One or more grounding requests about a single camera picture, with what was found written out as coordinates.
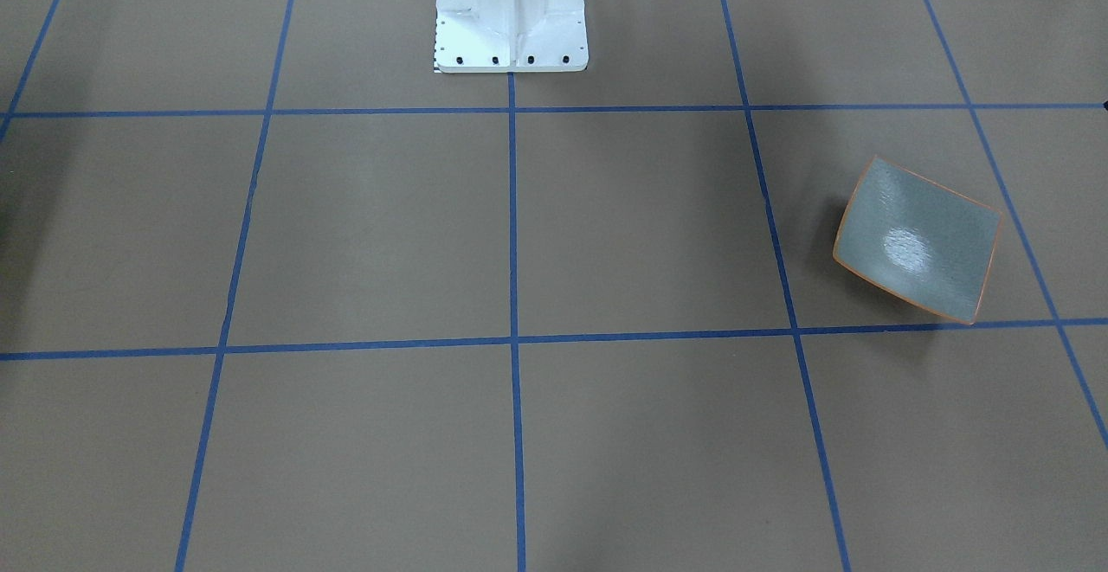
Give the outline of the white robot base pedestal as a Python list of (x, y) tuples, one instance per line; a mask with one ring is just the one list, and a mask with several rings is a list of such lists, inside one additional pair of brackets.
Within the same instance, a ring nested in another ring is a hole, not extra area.
[(437, 0), (439, 73), (575, 73), (589, 67), (585, 0)]

